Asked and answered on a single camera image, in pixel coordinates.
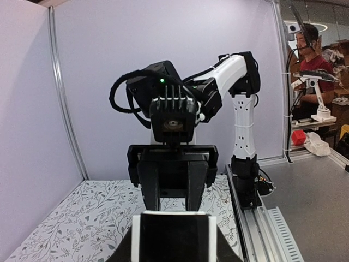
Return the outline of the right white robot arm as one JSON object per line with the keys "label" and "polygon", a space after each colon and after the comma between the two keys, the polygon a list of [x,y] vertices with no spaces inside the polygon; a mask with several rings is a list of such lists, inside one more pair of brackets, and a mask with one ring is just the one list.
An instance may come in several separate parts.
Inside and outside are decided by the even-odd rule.
{"label": "right white robot arm", "polygon": [[183,198],[197,211],[202,194],[216,178],[218,150],[195,144],[195,129],[208,123],[229,94],[234,111],[231,186],[242,209],[260,206],[259,165],[254,145],[254,108],[261,80],[251,52],[219,56],[210,68],[181,79],[170,61],[151,64],[119,77],[110,89],[112,108],[133,114],[152,131],[148,145],[131,145],[128,171],[140,187],[146,209],[160,210],[162,198]]}

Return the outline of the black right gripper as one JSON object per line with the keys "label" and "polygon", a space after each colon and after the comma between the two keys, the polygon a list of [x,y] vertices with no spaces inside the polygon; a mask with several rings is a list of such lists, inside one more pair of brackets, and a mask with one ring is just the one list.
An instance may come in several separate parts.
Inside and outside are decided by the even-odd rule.
{"label": "black right gripper", "polygon": [[160,210],[159,175],[164,188],[179,187],[188,175],[185,208],[198,211],[205,184],[211,187],[218,170],[218,150],[214,145],[131,145],[127,159],[131,183],[141,185],[145,207],[152,211]]}

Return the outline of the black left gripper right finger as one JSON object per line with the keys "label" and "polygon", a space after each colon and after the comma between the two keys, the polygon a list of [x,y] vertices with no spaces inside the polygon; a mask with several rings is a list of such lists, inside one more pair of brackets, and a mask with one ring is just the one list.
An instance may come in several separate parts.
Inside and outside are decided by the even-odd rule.
{"label": "black left gripper right finger", "polygon": [[219,226],[216,227],[216,262],[243,262],[233,251]]}

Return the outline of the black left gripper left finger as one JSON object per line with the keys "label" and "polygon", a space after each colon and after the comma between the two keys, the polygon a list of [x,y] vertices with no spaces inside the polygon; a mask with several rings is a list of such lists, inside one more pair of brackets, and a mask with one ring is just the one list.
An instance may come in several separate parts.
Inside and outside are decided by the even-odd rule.
{"label": "black left gripper left finger", "polygon": [[106,262],[131,262],[133,247],[133,226],[131,225],[120,244]]}

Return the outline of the white remote control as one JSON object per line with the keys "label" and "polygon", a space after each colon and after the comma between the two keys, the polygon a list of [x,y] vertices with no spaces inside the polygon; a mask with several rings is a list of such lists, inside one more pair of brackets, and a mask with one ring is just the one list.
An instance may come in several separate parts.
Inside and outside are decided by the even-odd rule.
{"label": "white remote control", "polygon": [[216,217],[202,211],[133,216],[131,261],[216,261]]}

